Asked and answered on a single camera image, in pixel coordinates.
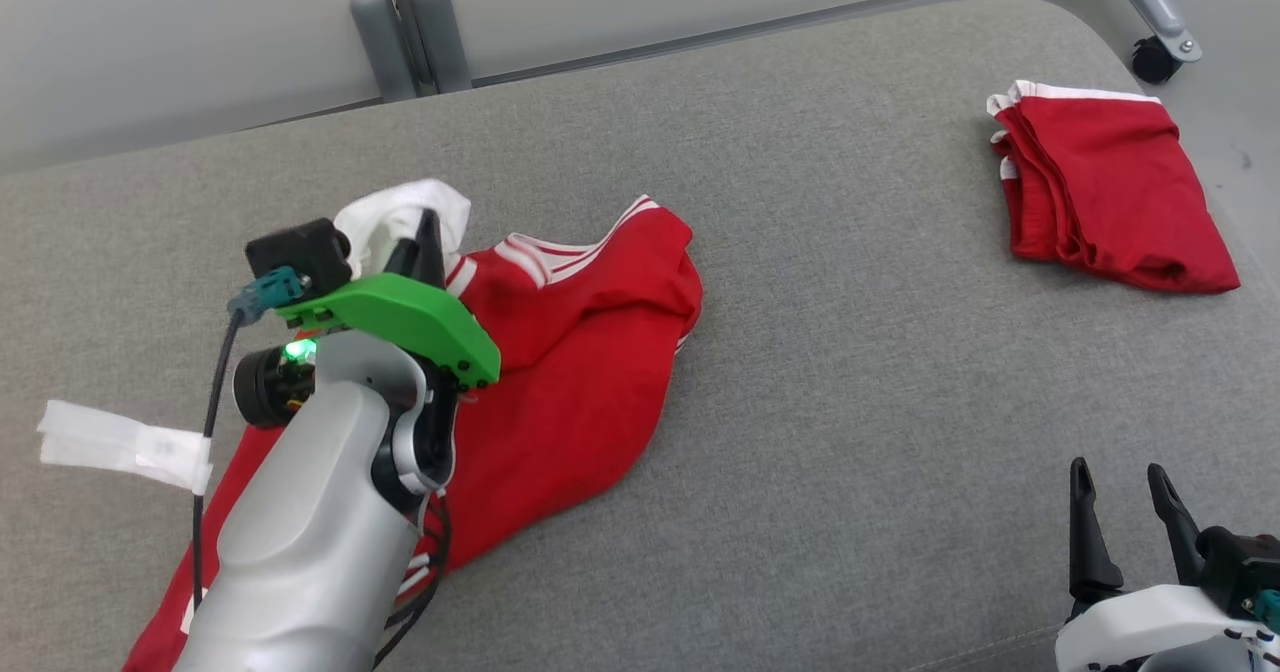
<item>white trim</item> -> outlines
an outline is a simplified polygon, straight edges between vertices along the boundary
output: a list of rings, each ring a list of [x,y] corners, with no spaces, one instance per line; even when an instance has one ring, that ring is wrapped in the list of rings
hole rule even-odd
[[[1027,97],[1039,99],[1121,99],[1125,102],[1156,102],[1158,97],[1147,97],[1146,93],[1111,92],[1111,90],[1076,90],[1073,87],[1053,87],[1052,84],[1034,83],[1034,81],[1019,79],[1014,87],[1009,88],[1009,97],[1012,102],[1020,102]]]
[[[471,257],[462,257],[462,262],[456,268],[453,279],[444,285],[445,292],[453,294],[453,297],[462,297],[462,293],[467,291],[467,285],[471,284],[476,276],[476,261]]]
[[[640,212],[660,209],[662,206],[649,198],[649,195],[640,195],[595,244],[557,244],[516,233],[507,236],[504,242],[494,247],[494,252],[521,266],[530,275],[530,279],[541,288],[541,285],[567,280],[585,270],[627,220],[640,215]]]
[[[498,253],[498,257],[503,257],[506,259],[507,262],[512,262],[512,265],[521,268],[521,270],[525,270],[525,274],[529,275],[529,279],[534,282],[534,285],[538,285],[538,289],[543,289],[544,285],[547,285],[547,280],[543,276],[543,271],[539,270],[538,262],[534,262],[529,257],[529,253],[525,253],[517,250],[516,247],[512,247],[512,244],[508,244],[506,239],[503,239],[503,242],[499,242],[498,244],[494,244],[493,251]]]
[[[987,99],[987,113],[992,116],[1009,110],[1011,106],[1014,106],[1014,101],[1006,93],[992,93]]]

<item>white stripe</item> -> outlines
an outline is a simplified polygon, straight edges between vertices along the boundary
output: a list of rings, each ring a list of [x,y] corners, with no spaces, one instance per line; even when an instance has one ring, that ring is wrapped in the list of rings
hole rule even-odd
[[[507,257],[507,253],[503,253],[502,251],[503,244],[507,244],[507,248],[509,248],[512,252],[524,253],[526,261],[530,262],[531,265],[536,266],[536,262],[541,262],[541,266],[547,268],[550,275],[548,284],[559,283],[562,280],[570,279],[572,275],[579,274],[581,270],[585,270],[585,268],[588,268],[590,262],[593,262],[594,259],[599,256],[599,252],[604,248],[604,244],[607,244],[613,238],[613,234],[617,233],[617,230],[627,220],[631,220],[631,218],[635,218],[640,212],[648,212],[649,210],[660,210],[660,209],[662,206],[658,202],[654,202],[653,198],[649,198],[649,195],[640,195],[640,197],[636,198],[635,202],[631,202],[631,207],[627,207],[627,211],[623,212],[621,218],[618,218],[618,221],[613,221],[613,227],[609,227],[609,230],[607,234],[604,234],[604,238],[595,244],[553,244],[549,242],[543,242],[543,239],[531,238],[531,236],[512,234],[507,236],[507,242],[498,244],[498,247],[494,248],[494,252],[502,253],[503,257]],[[564,252],[572,251],[575,253],[543,253],[539,250],[540,247],[545,247],[549,250],[559,250]]]
[[[581,259],[577,259],[577,261],[572,262],[572,265],[570,265],[570,266],[564,266],[564,262],[562,261],[561,266],[563,268],[563,270],[558,270],[558,271],[553,271],[552,273],[552,280],[553,280],[553,283],[567,280],[572,275],[576,275],[581,270],[585,270],[585,268],[588,268],[590,265],[590,262],[593,262],[594,259],[598,257],[599,253],[604,250],[604,244],[608,243],[611,239],[613,239],[613,233],[616,233],[618,230],[618,227],[622,227],[622,221],[627,221],[627,220],[630,220],[630,218],[635,218],[640,212],[648,212],[649,210],[659,210],[658,204],[655,204],[655,202],[640,204],[640,206],[635,207],[635,210],[631,211],[631,212],[628,212],[628,215],[626,215],[625,218],[621,218],[621,220],[618,220],[618,224],[613,225],[613,229],[609,230],[609,234],[604,236],[604,239],[600,239],[600,242],[598,242],[598,243],[595,243],[593,246],[591,252],[585,253]]]
[[[544,285],[547,285],[547,280],[543,279],[543,271],[539,270],[538,262],[534,262],[525,252],[518,251],[516,247],[512,247],[512,244],[507,244],[506,242],[499,242],[493,251],[498,252],[498,257],[503,257],[507,262],[512,262],[512,265],[525,270],[525,274],[529,275],[530,280],[534,280],[534,285],[538,285],[538,289],[543,289]]]
[[[1123,99],[1126,102],[1156,102],[1158,97],[1147,97],[1146,93],[1111,92],[1111,90],[1075,90],[1071,87],[1053,87],[1052,84],[1034,83],[1034,81],[1019,79],[1014,87],[1009,88],[1009,97],[1014,102],[1021,99]]]
[[[608,233],[604,234],[604,239],[600,239],[600,242],[596,242],[594,244],[557,244],[553,242],[545,242],[544,239],[531,238],[531,236],[522,236],[518,233],[507,236],[507,239],[530,244],[530,247],[535,248],[535,251],[539,247],[545,247],[548,250],[554,250],[557,252],[572,252],[572,253],[553,253],[552,256],[548,256],[549,259],[558,259],[559,265],[563,265],[563,262],[572,262],[575,256],[582,256],[582,253],[594,252],[595,248],[600,247],[600,244],[608,242],[609,236],[613,236],[614,230],[617,230],[618,227],[622,227],[622,221],[627,221],[630,220],[630,218],[635,218],[637,212],[644,212],[645,210],[654,210],[657,207],[658,202],[652,201],[652,198],[649,198],[649,195],[640,195],[640,197],[636,198],[635,202],[631,202],[630,206],[627,206],[627,211],[622,212],[622,216],[618,218],[617,221],[613,221],[613,227],[609,227]]]
[[[425,580],[425,577],[429,576],[430,572],[431,572],[430,567],[421,567],[421,568],[419,568],[419,571],[413,572],[413,575],[410,576],[410,579],[407,579],[403,582],[401,582],[401,588],[399,588],[399,590],[397,591],[396,595],[398,596],[398,595],[402,595],[402,594],[412,590],[413,585],[416,585],[416,584],[421,582],[422,580]]]
[[[475,279],[475,276],[476,276],[475,259],[462,257],[461,270],[458,270],[457,274],[453,275],[453,280],[444,289],[449,294],[453,294],[453,297],[462,297],[462,293],[466,292],[467,285],[471,284],[471,280]]]

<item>gray couch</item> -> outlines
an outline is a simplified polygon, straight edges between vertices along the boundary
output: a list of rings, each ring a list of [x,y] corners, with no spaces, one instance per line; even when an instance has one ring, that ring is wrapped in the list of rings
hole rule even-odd
[[[1066,472],[1132,586],[1174,580],[1144,467],[1280,531],[1280,306],[1010,257],[988,93],[1134,90],[1046,3],[982,0],[342,113],[0,180],[0,655],[116,668],[187,498],[37,463],[49,398],[201,421],[251,236],[442,177],[468,244],[689,221],[705,312],[645,457],[448,580],[390,671],[1052,671]],[[252,326],[239,349],[283,339]],[[242,425],[229,401],[224,465]]]

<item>white cloth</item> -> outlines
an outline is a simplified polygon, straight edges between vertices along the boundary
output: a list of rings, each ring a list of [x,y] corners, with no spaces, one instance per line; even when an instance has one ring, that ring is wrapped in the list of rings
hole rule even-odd
[[[396,243],[412,239],[424,210],[440,218],[444,271],[457,266],[462,234],[471,216],[471,201],[442,180],[416,180],[357,198],[333,218],[334,227],[351,242],[347,262],[352,279],[383,271]]]
[[[132,472],[205,494],[210,440],[197,431],[143,425],[119,413],[50,399],[36,430],[46,465]]]

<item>caster wheel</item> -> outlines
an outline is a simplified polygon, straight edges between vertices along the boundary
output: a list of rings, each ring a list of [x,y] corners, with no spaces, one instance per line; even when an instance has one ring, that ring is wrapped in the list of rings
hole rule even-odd
[[[1183,63],[1174,60],[1160,38],[1139,38],[1134,42],[1133,74],[1147,84],[1165,84]]]

